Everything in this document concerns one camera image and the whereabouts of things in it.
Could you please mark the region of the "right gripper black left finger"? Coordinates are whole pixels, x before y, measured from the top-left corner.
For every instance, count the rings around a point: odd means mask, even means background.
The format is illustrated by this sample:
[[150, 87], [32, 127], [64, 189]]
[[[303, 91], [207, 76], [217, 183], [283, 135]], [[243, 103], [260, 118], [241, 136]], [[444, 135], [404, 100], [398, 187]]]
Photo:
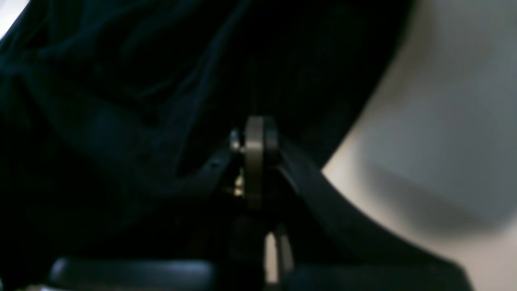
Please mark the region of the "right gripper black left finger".
[[63, 291], [235, 291], [240, 275], [262, 276], [263, 235], [252, 236], [236, 257], [244, 230], [258, 227], [253, 210], [263, 207], [265, 118], [250, 116], [235, 129], [229, 147], [155, 215], [126, 234], [126, 252], [117, 257], [59, 258], [49, 287]]

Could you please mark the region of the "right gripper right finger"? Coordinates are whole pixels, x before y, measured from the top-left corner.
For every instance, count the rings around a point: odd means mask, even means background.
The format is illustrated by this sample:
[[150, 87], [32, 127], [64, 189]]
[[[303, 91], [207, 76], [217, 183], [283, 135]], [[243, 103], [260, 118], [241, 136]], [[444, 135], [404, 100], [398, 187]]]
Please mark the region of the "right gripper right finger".
[[284, 291], [471, 291], [464, 271], [391, 233], [343, 198], [263, 118], [263, 210], [284, 225]]

